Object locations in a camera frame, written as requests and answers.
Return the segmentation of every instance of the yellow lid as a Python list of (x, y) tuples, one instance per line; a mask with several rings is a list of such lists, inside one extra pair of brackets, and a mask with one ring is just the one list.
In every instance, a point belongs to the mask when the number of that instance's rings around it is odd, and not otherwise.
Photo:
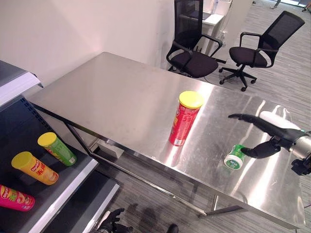
[(53, 144), (56, 139), (57, 136), (53, 132), (44, 133), (38, 138), (38, 144), (42, 147), (48, 147)]
[(14, 156), (11, 161), (12, 167), (16, 169), (21, 169), (24, 166), (27, 166), (31, 161), (32, 154), (28, 151), (23, 151)]
[(200, 108), (204, 103), (204, 98), (196, 91), (184, 91), (179, 95), (181, 105), (190, 109)]

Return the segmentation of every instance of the shoe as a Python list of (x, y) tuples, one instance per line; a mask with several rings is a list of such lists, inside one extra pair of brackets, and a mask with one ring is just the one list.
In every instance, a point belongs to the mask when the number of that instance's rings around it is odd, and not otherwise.
[(179, 229), (176, 224), (172, 224), (166, 233), (178, 233)]

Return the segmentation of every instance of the green container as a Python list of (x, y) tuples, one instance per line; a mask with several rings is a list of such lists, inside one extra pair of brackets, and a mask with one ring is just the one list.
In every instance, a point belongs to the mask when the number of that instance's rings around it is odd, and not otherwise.
[(225, 157), (225, 165), (233, 170), (238, 170), (242, 167), (245, 154), (241, 151), (243, 145), (236, 144), (232, 151)]
[(77, 161), (77, 157), (53, 132), (42, 134), (38, 138), (38, 144), (66, 166), (71, 166)]

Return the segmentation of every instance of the table leg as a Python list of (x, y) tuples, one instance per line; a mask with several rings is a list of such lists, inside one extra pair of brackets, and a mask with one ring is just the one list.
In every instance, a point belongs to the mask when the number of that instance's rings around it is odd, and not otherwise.
[(206, 212), (207, 216), (225, 214), (225, 213), (230, 213), (230, 212), (234, 212), (234, 211), (246, 211), (245, 209), (243, 209), (242, 207), (240, 207), (238, 205), (229, 206), (229, 207), (222, 208), (222, 209), (217, 209), (218, 198), (219, 198), (219, 196), (217, 194), (215, 194), (214, 200), (212, 203), (212, 207), (211, 207), (211, 211)]
[(186, 201), (186, 200), (184, 200), (184, 199), (178, 197), (178, 196), (175, 195), (174, 193), (171, 193), (170, 191), (168, 191), (168, 190), (166, 190), (166, 189), (164, 189), (164, 188), (161, 188), (161, 187), (159, 187), (159, 186), (153, 184), (152, 182), (150, 182), (150, 181), (148, 181), (148, 180), (146, 180), (146, 179), (144, 179), (144, 178), (142, 178), (142, 177), (140, 177), (140, 176), (134, 174), (133, 172), (131, 172), (131, 171), (129, 171), (129, 170), (127, 170), (127, 169), (125, 169), (125, 168), (123, 168), (123, 167), (121, 167), (121, 166), (119, 166), (119, 165), (117, 165), (117, 164), (115, 164), (115, 163), (113, 163), (113, 162), (111, 162), (111, 161), (109, 161), (109, 160), (107, 160), (107, 159), (105, 159), (105, 158), (103, 158), (103, 157), (101, 157), (101, 156), (95, 154), (95, 153), (93, 153), (93, 152), (88, 148), (88, 146), (84, 143), (83, 139), (82, 139), (81, 136), (78, 134), (78, 132), (76, 131), (76, 129), (75, 129), (73, 126), (71, 126), (71, 125), (69, 125), (69, 124), (67, 124), (67, 123), (65, 123), (65, 122), (64, 122), (64, 124), (67, 126), (67, 128), (70, 130), (70, 132), (73, 134), (73, 136), (77, 139), (77, 141), (81, 144), (81, 146), (86, 150), (86, 152), (88, 153), (89, 156), (91, 156), (91, 157), (93, 157), (93, 158), (95, 157), (95, 158), (97, 158), (97, 159), (100, 159), (100, 160), (102, 160), (102, 161), (104, 161), (104, 162), (110, 164), (110, 165), (113, 166), (115, 169), (117, 169), (117, 170), (119, 170), (119, 171), (122, 171), (122, 172), (124, 172), (125, 174), (127, 174), (127, 175), (129, 175), (129, 176), (131, 176), (131, 177), (134, 177), (134, 178), (136, 178), (136, 179), (138, 179), (138, 180), (144, 182), (145, 184), (149, 185), (150, 187), (152, 187), (152, 188), (154, 188), (154, 189), (160, 191), (161, 193), (164, 193), (164, 194), (168, 195), (169, 197), (173, 198), (174, 200), (178, 201), (179, 203), (182, 203), (182, 204), (184, 204), (185, 206), (187, 206), (187, 207), (189, 207), (189, 208), (195, 210), (196, 212), (198, 212), (198, 213), (199, 213), (199, 216), (209, 216), (209, 215), (216, 215), (216, 214), (224, 214), (224, 213), (234, 212), (234, 211), (237, 211), (237, 210), (243, 210), (242, 207), (237, 206), (237, 205), (216, 210), (216, 205), (217, 205), (217, 201), (218, 201), (218, 195), (215, 195), (215, 196), (214, 196), (213, 205), (212, 205), (212, 211), (210, 211), (210, 212), (205, 212), (203, 209), (201, 209), (201, 208), (199, 208), (199, 207), (197, 207), (197, 206), (191, 204), (190, 202), (188, 202), (188, 201)]

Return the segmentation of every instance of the white shelf edge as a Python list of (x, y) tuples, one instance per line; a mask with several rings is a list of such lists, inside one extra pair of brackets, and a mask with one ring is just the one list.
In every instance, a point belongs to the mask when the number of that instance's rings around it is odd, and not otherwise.
[(42, 217), (37, 221), (35, 225), (28, 231), (28, 233), (41, 232), (45, 226), (49, 223), (51, 218), (59, 211), (59, 209), (70, 198), (74, 191), (79, 187), (83, 180), (91, 173), (96, 167), (98, 162), (92, 159), (79, 173), (79, 175), (71, 182), (71, 184), (62, 192), (61, 195), (55, 200), (55, 202), (46, 210)]
[(103, 213), (103, 211), (105, 210), (107, 205), (110, 203), (111, 199), (114, 197), (114, 195), (117, 192), (117, 190), (119, 189), (119, 187), (120, 186), (118, 184), (114, 185), (114, 187), (112, 188), (112, 190), (110, 191), (108, 196), (105, 198), (103, 203), (100, 205), (100, 207), (98, 208), (98, 210), (96, 211), (96, 213), (94, 214), (92, 219), (90, 219), (90, 222), (87, 224), (87, 226), (82, 231), (82, 233), (87, 233), (87, 232), (90, 232), (92, 230), (92, 228), (96, 224), (97, 220), (99, 219), (99, 217), (101, 216), (101, 214)]

